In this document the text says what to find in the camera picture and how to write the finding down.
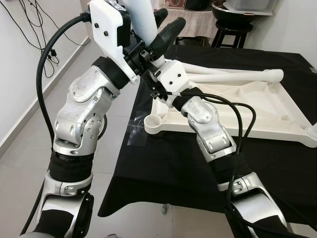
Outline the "black wooden stool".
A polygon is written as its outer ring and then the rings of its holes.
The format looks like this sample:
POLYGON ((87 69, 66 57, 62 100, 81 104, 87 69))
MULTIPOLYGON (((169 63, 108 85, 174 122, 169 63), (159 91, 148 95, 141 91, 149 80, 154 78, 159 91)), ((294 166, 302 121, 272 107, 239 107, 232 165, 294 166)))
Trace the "black wooden stool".
POLYGON ((249 32, 253 29, 253 25, 250 23, 231 23, 222 22, 220 20, 215 23, 215 26, 217 27, 217 32, 211 43, 211 47, 213 48, 229 47, 242 49, 244 47, 247 34, 249 34, 249 32), (231 45, 225 45, 223 43, 225 36, 234 37, 234 41, 231 45))

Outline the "white plastic table top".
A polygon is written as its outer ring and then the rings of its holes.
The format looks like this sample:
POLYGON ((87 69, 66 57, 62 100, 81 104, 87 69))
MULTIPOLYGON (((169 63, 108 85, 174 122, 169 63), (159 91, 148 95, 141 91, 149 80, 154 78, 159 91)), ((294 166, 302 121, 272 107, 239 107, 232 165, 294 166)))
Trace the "white plastic table top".
MULTIPOLYGON (((306 147, 317 147, 317 139, 308 131, 312 124, 280 82, 198 82, 197 87, 204 93, 251 105, 257 114, 249 134, 251 138, 297 141, 306 147)), ((149 134, 193 133, 187 119, 177 109, 157 99, 153 100, 150 114, 144 118, 144 128, 149 134)))

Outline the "beige striped cloth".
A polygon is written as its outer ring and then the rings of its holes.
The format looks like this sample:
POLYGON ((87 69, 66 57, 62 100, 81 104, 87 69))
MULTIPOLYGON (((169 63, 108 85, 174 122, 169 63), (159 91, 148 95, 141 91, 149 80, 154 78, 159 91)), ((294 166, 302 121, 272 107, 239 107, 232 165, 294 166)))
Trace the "beige striped cloth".
POLYGON ((179 37, 194 38, 206 37, 213 38, 217 32, 215 26, 216 18, 212 11, 186 11, 183 9, 167 8, 168 16, 158 28, 160 32, 168 23, 173 22, 178 17, 186 20, 184 29, 179 34, 179 37))

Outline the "robot grey torso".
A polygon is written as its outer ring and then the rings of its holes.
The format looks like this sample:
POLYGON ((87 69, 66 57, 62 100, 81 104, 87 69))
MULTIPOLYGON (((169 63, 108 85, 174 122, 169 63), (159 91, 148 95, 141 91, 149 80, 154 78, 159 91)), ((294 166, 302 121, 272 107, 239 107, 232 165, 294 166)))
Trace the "robot grey torso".
POLYGON ((66 233, 53 233, 49 234, 46 232, 26 232, 19 235, 18 238, 65 238, 66 233))

